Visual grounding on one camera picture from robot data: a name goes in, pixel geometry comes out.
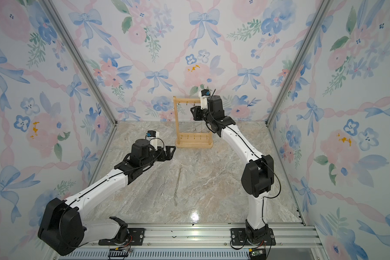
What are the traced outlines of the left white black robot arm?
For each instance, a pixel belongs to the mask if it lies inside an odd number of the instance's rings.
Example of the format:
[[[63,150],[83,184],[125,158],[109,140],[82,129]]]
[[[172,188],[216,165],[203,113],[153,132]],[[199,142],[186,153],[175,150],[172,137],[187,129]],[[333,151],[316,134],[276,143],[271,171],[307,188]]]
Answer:
[[[130,243],[128,224],[118,217],[87,222],[84,218],[120,189],[133,183],[156,162],[172,160],[175,146],[155,146],[157,138],[138,139],[131,152],[108,174],[84,190],[64,199],[54,198],[45,207],[38,238],[61,256],[90,242]]]

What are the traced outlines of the wooden jewelry display stand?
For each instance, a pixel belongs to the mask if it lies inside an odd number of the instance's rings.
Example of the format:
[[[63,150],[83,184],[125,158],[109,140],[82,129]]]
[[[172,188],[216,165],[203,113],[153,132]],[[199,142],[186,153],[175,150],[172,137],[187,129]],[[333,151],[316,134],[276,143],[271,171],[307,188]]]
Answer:
[[[173,97],[174,103],[174,116],[175,116],[175,129],[177,138],[175,140],[175,146],[178,148],[212,148],[213,147],[213,138],[212,133],[190,133],[190,132],[181,132],[179,129],[179,116],[178,116],[178,105],[179,104],[201,104],[201,99],[194,98],[178,98]]]

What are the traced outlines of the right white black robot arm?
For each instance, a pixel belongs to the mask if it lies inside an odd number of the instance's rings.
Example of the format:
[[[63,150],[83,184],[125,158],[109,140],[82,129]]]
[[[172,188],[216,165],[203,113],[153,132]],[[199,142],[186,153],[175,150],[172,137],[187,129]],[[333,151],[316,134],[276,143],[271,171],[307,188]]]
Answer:
[[[247,140],[235,121],[226,116],[221,97],[210,91],[199,93],[200,105],[191,108],[195,121],[204,121],[208,129],[225,140],[245,163],[241,184],[248,194],[248,215],[245,221],[246,240],[253,245],[276,244],[273,230],[265,222],[265,206],[275,182],[274,160],[264,155]]]

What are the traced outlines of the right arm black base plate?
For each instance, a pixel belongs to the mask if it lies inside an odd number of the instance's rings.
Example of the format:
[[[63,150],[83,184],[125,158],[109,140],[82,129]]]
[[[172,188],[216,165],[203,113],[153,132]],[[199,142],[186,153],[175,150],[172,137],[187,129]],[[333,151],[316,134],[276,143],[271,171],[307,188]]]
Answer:
[[[232,228],[230,229],[231,244],[233,246],[242,245],[276,245],[274,232],[269,227],[263,227],[258,230],[248,228]]]

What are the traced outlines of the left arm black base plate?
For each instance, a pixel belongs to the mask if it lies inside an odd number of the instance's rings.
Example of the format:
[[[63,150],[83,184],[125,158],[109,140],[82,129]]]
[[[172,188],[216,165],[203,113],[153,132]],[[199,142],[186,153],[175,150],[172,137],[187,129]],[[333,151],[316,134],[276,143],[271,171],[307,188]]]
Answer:
[[[145,237],[144,228],[128,228],[124,238],[101,239],[98,241],[100,246],[142,246]]]

